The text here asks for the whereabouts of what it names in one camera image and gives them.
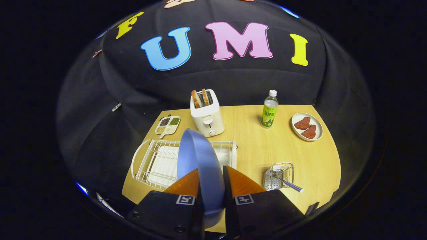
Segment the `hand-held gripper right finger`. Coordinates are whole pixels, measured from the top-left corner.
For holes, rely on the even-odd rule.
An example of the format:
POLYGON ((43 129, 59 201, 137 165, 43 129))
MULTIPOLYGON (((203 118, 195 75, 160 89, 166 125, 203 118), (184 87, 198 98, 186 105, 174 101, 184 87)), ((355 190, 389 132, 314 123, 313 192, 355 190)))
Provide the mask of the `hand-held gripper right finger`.
POLYGON ((230 166, 223 178, 228 240, 277 240, 305 217, 280 190, 265 190, 230 166))

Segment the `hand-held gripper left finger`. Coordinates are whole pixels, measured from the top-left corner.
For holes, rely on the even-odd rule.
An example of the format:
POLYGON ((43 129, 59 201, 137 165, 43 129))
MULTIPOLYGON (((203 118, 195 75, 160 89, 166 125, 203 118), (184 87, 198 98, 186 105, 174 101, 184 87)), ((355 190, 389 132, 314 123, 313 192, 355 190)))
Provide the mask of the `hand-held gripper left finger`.
POLYGON ((162 192, 150 191, 126 219, 155 239, 203 240, 204 205, 198 169, 162 192))

